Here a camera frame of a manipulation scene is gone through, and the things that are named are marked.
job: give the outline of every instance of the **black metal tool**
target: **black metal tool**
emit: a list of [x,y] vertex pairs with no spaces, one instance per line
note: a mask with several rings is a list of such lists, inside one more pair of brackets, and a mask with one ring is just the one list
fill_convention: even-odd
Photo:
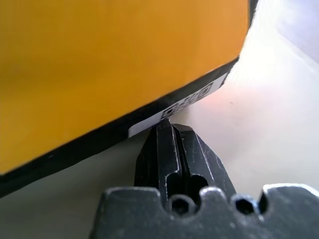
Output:
[[192,128],[154,126],[137,159],[134,187],[107,190],[91,239],[319,238],[319,193],[298,184],[236,195],[216,154]]

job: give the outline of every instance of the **white surface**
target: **white surface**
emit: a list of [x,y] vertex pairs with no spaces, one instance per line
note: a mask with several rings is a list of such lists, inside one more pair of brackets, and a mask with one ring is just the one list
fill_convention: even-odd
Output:
[[[237,191],[255,198],[269,183],[319,189],[319,36],[313,26],[319,8],[313,2],[262,0],[226,84],[172,119],[193,127],[222,159]],[[87,239],[101,192],[132,185],[145,137],[0,199],[0,238]]]

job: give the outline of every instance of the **yellow surface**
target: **yellow surface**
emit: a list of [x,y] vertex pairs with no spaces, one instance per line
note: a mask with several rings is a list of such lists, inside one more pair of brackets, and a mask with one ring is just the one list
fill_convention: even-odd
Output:
[[247,0],[0,1],[0,173],[235,59],[247,28]]

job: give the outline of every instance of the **black stripe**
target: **black stripe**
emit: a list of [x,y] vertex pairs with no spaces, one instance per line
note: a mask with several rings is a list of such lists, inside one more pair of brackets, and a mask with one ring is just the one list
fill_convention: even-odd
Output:
[[207,84],[226,74],[238,59],[219,67],[188,85],[173,91],[125,116],[95,129],[53,151],[0,177],[0,197],[14,192],[40,178],[70,167],[81,160],[127,139],[128,129],[170,105],[200,90]]
[[249,0],[249,26],[253,23],[258,0]]

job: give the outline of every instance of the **qr code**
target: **qr code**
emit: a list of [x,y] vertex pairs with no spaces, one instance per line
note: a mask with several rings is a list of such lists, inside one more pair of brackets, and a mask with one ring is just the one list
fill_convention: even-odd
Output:
[[196,101],[204,98],[208,92],[210,91],[211,87],[213,85],[213,82],[210,83],[209,85],[205,86],[203,89],[200,89],[199,91],[187,96],[183,100],[175,103],[174,105],[168,107],[166,110],[163,111],[163,114],[161,116],[160,120],[163,120],[167,117],[170,117],[173,115],[175,112],[195,103]]
[[161,120],[167,118],[167,117],[170,117],[172,114],[174,114],[176,111],[177,111],[177,108],[178,107],[178,102],[175,103],[174,105],[168,107],[166,110],[163,111],[163,114],[161,116]]

